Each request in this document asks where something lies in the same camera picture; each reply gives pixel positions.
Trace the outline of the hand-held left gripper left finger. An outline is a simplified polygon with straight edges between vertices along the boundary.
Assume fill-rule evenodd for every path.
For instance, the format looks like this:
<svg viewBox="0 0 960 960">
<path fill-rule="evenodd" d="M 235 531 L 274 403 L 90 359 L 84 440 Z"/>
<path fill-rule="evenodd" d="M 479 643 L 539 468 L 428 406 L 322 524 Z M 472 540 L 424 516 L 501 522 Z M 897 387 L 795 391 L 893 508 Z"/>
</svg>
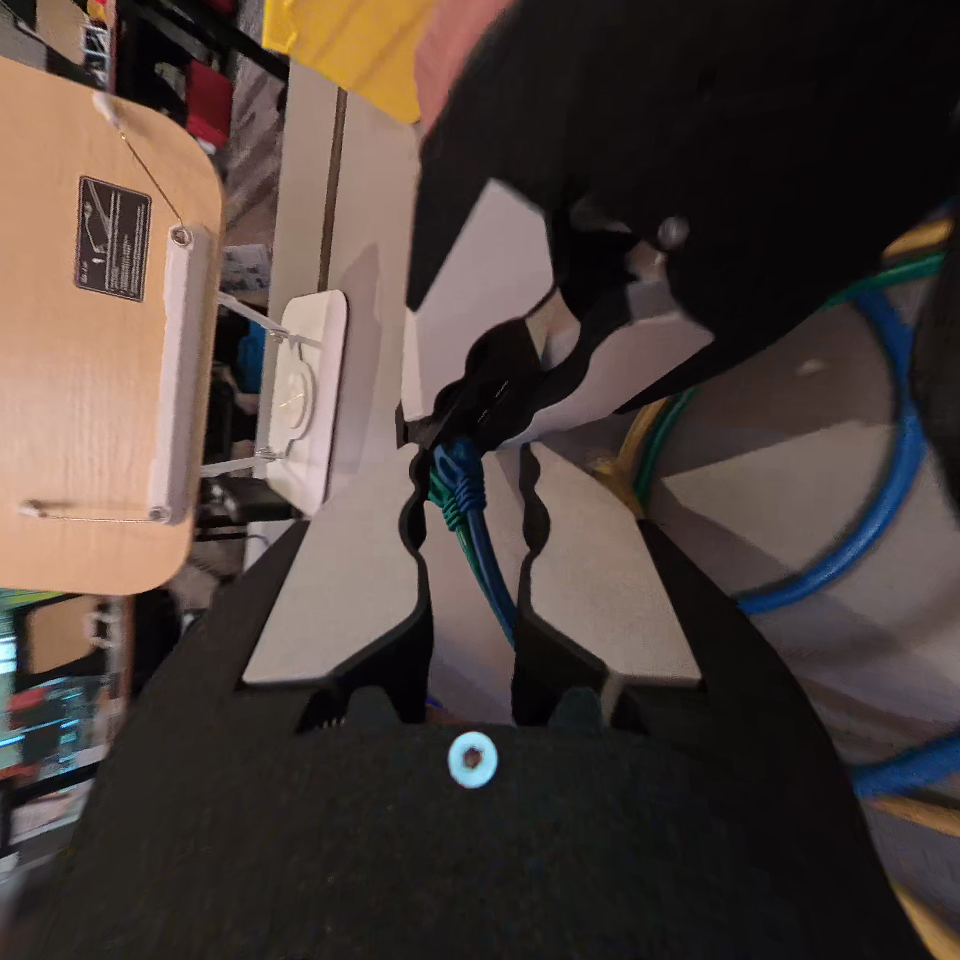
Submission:
<svg viewBox="0 0 960 960">
<path fill-rule="evenodd" d="M 319 721 L 378 688 L 400 720 L 426 718 L 434 622 L 426 561 L 426 451 L 401 448 L 315 513 L 242 675 L 313 690 Z"/>
</svg>

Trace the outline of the wooden board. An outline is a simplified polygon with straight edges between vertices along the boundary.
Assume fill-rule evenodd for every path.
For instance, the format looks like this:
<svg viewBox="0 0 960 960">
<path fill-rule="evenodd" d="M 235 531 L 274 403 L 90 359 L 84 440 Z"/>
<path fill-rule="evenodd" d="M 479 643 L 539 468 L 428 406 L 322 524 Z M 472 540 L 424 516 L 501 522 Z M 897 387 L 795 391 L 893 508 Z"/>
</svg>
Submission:
<svg viewBox="0 0 960 960">
<path fill-rule="evenodd" d="M 79 180 L 151 198 L 142 303 L 74 284 Z M 2 58 L 2 587 L 141 594 L 194 531 L 224 192 L 143 105 Z"/>
</svg>

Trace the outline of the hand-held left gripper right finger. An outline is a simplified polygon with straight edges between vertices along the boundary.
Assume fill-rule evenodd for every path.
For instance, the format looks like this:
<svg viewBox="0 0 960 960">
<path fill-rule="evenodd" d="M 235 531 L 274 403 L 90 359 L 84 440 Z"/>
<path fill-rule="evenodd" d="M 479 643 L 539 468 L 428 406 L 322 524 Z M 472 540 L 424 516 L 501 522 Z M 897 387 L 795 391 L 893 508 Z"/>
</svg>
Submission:
<svg viewBox="0 0 960 960">
<path fill-rule="evenodd" d="M 571 690 L 608 726 L 703 704 L 703 677 L 642 525 L 541 442 L 520 456 L 527 546 L 516 601 L 512 718 L 545 726 Z"/>
</svg>

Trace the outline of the person's right hand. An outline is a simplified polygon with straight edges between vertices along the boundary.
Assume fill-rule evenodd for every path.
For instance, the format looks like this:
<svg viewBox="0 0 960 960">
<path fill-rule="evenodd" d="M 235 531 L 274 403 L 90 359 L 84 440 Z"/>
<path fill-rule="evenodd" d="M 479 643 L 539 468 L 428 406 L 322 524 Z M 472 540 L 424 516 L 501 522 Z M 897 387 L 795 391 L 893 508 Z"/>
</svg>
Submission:
<svg viewBox="0 0 960 960">
<path fill-rule="evenodd" d="M 414 54 L 418 126 L 427 135 L 487 31 L 514 1 L 441 1 Z"/>
</svg>

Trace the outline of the white stand base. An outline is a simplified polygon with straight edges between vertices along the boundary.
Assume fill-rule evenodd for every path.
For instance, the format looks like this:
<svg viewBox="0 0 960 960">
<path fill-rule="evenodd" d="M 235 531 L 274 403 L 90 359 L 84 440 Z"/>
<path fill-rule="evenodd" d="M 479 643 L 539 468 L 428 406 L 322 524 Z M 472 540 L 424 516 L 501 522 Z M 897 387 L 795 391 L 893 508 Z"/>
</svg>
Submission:
<svg viewBox="0 0 960 960">
<path fill-rule="evenodd" d="M 277 345 L 265 449 L 270 487 L 308 518 L 327 498 L 349 327 L 337 290 L 292 299 Z"/>
</svg>

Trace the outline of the black label sticker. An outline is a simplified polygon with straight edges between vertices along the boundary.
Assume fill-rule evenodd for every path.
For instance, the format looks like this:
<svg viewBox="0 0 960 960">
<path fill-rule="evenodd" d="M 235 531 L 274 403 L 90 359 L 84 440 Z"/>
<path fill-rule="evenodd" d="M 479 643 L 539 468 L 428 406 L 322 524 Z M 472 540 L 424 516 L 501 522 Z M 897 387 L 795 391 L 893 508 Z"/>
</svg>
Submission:
<svg viewBox="0 0 960 960">
<path fill-rule="evenodd" d="M 152 206 L 147 194 L 80 177 L 74 267 L 79 290 L 144 302 Z"/>
</svg>

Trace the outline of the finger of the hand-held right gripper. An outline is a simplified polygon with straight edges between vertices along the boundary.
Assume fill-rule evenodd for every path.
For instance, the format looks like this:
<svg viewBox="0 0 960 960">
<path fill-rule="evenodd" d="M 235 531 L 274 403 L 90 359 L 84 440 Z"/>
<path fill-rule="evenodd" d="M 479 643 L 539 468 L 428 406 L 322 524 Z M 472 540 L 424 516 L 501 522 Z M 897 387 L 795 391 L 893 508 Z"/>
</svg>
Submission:
<svg viewBox="0 0 960 960">
<path fill-rule="evenodd" d="M 555 291 L 544 214 L 492 179 L 420 306 L 404 318 L 398 441 L 495 450 L 546 374 L 527 320 Z"/>
<path fill-rule="evenodd" d="M 666 281 L 603 292 L 516 281 L 488 295 L 484 315 L 521 325 L 520 371 L 480 425 L 484 452 L 602 421 L 714 342 Z"/>
</svg>

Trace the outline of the black metal rack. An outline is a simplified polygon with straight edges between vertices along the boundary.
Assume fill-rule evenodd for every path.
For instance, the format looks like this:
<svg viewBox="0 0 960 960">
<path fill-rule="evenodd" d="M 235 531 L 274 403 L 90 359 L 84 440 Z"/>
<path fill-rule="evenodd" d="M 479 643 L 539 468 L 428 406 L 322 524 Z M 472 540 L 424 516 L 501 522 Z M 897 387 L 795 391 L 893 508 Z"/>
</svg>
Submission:
<svg viewBox="0 0 960 960">
<path fill-rule="evenodd" d="M 172 24 L 209 52 L 235 54 L 255 64 L 283 85 L 289 83 L 289 59 L 264 49 L 235 24 L 235 2 L 119 1 L 113 3 L 120 18 L 146 13 Z"/>
</svg>

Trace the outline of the yellow plastic bin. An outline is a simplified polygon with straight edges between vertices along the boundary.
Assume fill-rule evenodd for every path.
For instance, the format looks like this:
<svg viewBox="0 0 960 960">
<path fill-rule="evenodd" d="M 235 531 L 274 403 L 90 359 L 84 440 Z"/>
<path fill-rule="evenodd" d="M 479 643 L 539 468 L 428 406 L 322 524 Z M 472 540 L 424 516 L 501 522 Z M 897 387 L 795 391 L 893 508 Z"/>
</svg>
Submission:
<svg viewBox="0 0 960 960">
<path fill-rule="evenodd" d="M 262 44 L 401 124 L 421 117 L 417 48 L 437 1 L 266 1 Z"/>
</svg>

